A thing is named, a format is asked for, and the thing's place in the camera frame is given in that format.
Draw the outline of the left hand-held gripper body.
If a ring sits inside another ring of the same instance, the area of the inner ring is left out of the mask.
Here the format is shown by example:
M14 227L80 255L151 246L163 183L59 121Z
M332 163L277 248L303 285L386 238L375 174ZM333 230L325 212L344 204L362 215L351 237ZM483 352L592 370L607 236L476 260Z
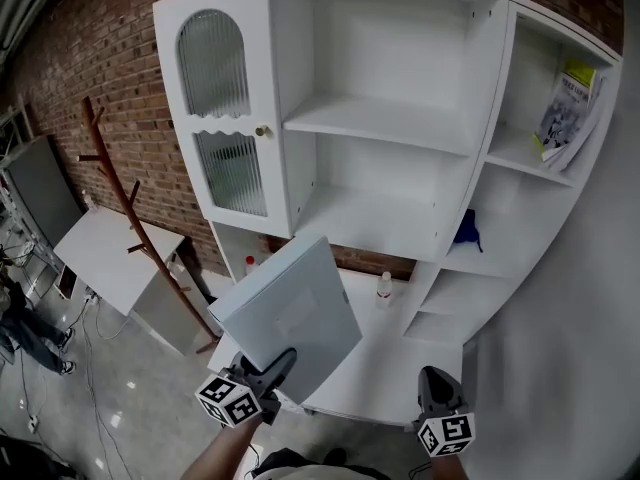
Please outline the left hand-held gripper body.
M217 374L212 374L195 396L211 418L227 427L238 427L255 418L271 424L281 409L274 393L257 398L250 387Z

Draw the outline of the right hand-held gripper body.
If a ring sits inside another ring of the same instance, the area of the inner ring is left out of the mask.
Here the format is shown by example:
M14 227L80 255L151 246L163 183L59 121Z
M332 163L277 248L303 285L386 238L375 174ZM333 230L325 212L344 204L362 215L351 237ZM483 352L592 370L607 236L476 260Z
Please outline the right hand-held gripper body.
M422 404L420 410L414 430L430 457L460 454L475 440L475 415L466 402Z

